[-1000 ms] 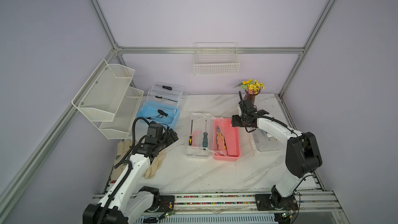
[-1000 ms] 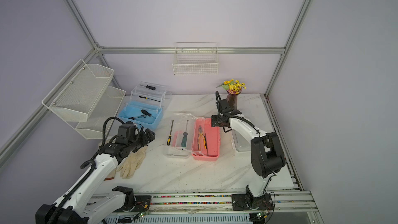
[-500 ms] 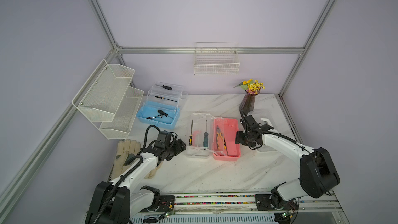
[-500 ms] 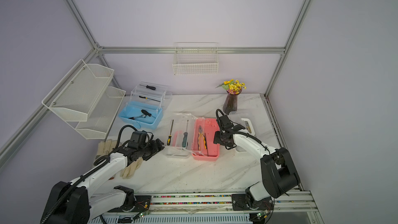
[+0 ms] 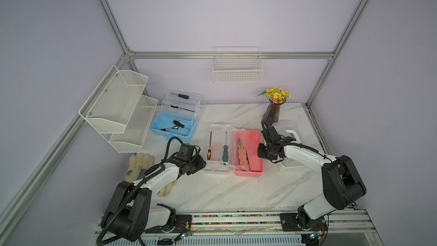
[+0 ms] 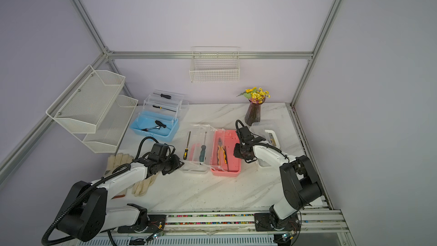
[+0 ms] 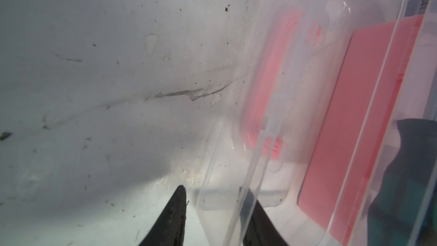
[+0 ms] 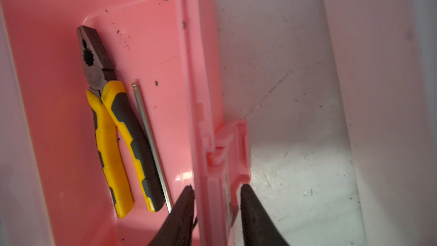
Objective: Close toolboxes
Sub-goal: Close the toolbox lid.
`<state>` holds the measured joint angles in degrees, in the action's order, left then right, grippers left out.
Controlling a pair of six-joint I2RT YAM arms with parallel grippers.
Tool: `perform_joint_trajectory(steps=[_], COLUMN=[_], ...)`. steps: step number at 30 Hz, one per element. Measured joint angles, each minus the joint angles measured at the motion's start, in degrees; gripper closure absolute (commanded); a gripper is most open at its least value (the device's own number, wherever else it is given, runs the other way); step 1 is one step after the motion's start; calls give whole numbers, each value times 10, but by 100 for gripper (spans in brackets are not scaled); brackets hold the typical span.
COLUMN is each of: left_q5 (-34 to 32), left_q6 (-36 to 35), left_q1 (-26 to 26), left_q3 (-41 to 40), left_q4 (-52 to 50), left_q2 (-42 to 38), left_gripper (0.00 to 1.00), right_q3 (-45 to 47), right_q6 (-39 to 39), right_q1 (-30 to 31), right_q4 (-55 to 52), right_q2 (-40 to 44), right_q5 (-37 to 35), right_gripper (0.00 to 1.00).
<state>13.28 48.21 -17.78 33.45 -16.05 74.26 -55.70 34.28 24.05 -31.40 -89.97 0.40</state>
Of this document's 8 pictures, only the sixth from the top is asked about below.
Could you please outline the clear white toolbox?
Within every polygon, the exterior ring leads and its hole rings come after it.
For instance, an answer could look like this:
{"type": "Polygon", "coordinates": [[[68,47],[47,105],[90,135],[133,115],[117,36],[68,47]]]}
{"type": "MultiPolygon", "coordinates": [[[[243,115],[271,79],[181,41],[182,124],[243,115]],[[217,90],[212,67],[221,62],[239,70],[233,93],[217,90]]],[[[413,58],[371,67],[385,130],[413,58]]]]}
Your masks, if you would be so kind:
{"type": "MultiPolygon", "coordinates": [[[[258,135],[258,137],[263,137],[265,141],[263,143],[267,143],[275,148],[281,149],[281,136],[279,135],[279,127],[273,121],[260,121],[257,123],[253,123],[249,130],[258,135]]],[[[258,158],[257,154],[254,150],[255,148],[251,148],[251,160],[255,160],[258,158]]],[[[263,159],[257,159],[257,164],[260,169],[277,169],[278,165],[271,165],[269,162],[264,161],[263,159]]]]}

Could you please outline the pink toolbox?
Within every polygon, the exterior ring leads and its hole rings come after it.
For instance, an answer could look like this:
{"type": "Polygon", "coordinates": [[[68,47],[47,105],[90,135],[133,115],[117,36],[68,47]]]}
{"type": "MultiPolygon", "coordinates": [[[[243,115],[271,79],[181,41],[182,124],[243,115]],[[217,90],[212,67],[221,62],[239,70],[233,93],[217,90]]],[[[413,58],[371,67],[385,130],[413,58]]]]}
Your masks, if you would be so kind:
{"type": "Polygon", "coordinates": [[[191,139],[188,157],[184,160],[184,166],[182,167],[183,172],[190,174],[206,174],[210,172],[218,177],[237,177],[241,173],[241,159],[233,156],[235,144],[240,142],[235,130],[196,124],[191,125],[188,131],[191,131],[191,139]],[[206,157],[205,161],[200,163],[199,156],[205,132],[207,132],[206,157]],[[217,142],[219,137],[222,138],[226,147],[229,171],[226,170],[225,164],[217,164],[217,142]]]}

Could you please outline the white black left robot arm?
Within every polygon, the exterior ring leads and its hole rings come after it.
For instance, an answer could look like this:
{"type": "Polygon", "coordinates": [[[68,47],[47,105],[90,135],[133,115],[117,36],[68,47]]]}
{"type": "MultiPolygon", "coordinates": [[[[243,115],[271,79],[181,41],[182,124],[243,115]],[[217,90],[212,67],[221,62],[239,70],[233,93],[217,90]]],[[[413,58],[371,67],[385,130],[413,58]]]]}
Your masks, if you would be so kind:
{"type": "Polygon", "coordinates": [[[151,223],[146,208],[134,203],[109,207],[108,203],[134,184],[159,173],[171,174],[183,165],[175,149],[165,143],[155,143],[151,151],[143,156],[136,155],[132,161],[116,167],[109,175],[93,182],[75,183],[55,220],[43,235],[42,243],[51,246],[72,239],[87,242],[101,232],[116,228],[156,233],[158,228],[151,223]]]}

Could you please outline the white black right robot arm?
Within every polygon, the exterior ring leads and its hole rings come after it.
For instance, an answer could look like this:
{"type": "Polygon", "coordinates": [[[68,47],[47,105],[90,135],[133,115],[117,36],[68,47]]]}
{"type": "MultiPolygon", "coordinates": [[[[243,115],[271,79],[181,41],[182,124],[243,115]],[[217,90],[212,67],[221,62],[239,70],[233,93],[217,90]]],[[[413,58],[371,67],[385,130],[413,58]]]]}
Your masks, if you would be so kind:
{"type": "Polygon", "coordinates": [[[252,133],[247,126],[237,127],[239,143],[234,157],[246,163],[262,160],[279,170],[283,197],[268,213],[254,214],[256,231],[299,231],[298,212],[323,194],[323,186],[313,163],[307,156],[288,156],[252,133]]]}

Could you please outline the robot base rail plate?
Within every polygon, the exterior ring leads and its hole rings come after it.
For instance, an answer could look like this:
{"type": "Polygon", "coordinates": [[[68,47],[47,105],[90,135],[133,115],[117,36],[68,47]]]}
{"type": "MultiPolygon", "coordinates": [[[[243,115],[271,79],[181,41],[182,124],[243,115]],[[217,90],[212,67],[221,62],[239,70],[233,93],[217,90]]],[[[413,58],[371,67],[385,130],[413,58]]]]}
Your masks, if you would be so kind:
{"type": "Polygon", "coordinates": [[[71,246],[297,246],[326,239],[335,246],[356,243],[339,210],[306,209],[274,228],[262,212],[151,213],[142,228],[116,227],[71,246]]]}

